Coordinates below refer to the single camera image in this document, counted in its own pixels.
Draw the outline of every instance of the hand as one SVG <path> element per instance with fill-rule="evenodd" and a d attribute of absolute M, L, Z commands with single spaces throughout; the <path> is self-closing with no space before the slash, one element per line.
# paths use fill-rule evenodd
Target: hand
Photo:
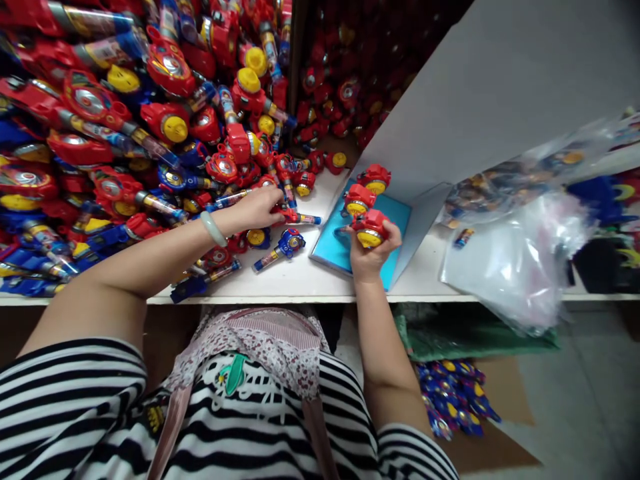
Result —
<path fill-rule="evenodd" d="M 213 220 L 226 237 L 248 229 L 270 227 L 283 221 L 280 213 L 271 213 L 283 200 L 282 190 L 275 185 L 254 189 L 234 206 L 212 213 Z"/>
<path fill-rule="evenodd" d="M 366 249 L 356 237 L 355 231 L 349 227 L 351 236 L 351 270 L 353 279 L 360 283 L 374 283 L 380 279 L 380 270 L 392 251 L 402 245 L 400 229 L 389 221 L 382 226 L 389 233 L 389 238 L 373 249 Z"/>

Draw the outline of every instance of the floral apron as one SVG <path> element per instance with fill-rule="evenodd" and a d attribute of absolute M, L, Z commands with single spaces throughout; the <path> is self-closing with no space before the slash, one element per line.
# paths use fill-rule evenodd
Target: floral apron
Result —
<path fill-rule="evenodd" d="M 325 480 L 338 479 L 319 395 L 320 350 L 329 352 L 329 346 L 312 310 L 304 305 L 302 313 L 278 307 L 218 314 L 215 310 L 204 314 L 191 343 L 176 357 L 173 371 L 163 382 L 171 398 L 147 478 L 162 478 L 185 418 L 198 367 L 207 358 L 232 350 L 260 363 L 274 380 L 301 398 L 320 472 Z M 241 376 L 241 368 L 231 368 L 225 385 L 228 394 L 241 383 Z"/>

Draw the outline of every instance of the sleeve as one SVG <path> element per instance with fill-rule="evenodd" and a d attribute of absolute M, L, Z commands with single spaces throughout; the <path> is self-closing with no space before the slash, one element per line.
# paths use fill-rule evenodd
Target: sleeve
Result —
<path fill-rule="evenodd" d="M 415 428 L 390 423 L 378 431 L 378 464 L 384 478 L 457 480 L 451 460 Z"/>
<path fill-rule="evenodd" d="M 28 353 L 0 370 L 0 478 L 71 477 L 142 396 L 138 350 L 105 338 Z"/>

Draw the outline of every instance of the bracelet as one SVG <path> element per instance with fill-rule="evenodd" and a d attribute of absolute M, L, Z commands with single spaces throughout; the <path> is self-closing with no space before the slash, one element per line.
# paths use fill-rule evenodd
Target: bracelet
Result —
<path fill-rule="evenodd" d="M 205 228 L 211 235 L 211 238 L 213 238 L 213 241 L 216 242 L 221 247 L 226 247 L 227 239 L 222 234 L 222 232 L 220 232 L 220 229 L 211 218 L 211 214 L 207 211 L 204 211 L 202 212 L 202 214 L 200 214 L 200 218 L 202 219 L 202 223 L 205 224 Z"/>

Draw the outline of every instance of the black and white striped shirt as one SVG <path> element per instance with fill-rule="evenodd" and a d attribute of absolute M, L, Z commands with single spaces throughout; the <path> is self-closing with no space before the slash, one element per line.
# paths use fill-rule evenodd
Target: black and white striped shirt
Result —
<path fill-rule="evenodd" d="M 321 478 L 300 400 L 245 362 L 232 395 L 221 383 L 235 354 L 197 373 L 165 478 Z M 0 371 L 0 478 L 144 479 L 168 394 L 143 397 L 140 353 L 114 339 L 52 345 Z M 340 360 L 321 356 L 321 396 L 340 478 L 457 478 L 430 438 L 406 425 L 373 428 Z"/>

